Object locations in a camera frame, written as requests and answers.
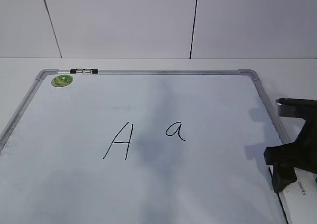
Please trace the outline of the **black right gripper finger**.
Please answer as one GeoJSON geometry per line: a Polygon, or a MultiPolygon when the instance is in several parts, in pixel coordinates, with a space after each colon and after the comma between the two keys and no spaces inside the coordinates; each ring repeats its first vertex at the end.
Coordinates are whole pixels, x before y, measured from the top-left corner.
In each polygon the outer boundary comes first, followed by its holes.
{"type": "Polygon", "coordinates": [[[293,166],[275,163],[273,165],[272,185],[275,193],[282,192],[289,184],[297,181],[293,166]]]}

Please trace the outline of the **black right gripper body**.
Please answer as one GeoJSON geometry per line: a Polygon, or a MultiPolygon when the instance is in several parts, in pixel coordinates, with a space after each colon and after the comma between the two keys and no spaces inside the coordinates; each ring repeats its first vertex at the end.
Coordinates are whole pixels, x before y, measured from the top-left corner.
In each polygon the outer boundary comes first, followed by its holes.
{"type": "Polygon", "coordinates": [[[317,170],[317,102],[300,107],[305,124],[292,143],[266,147],[264,160],[267,165],[285,164],[306,171],[317,170]]]}

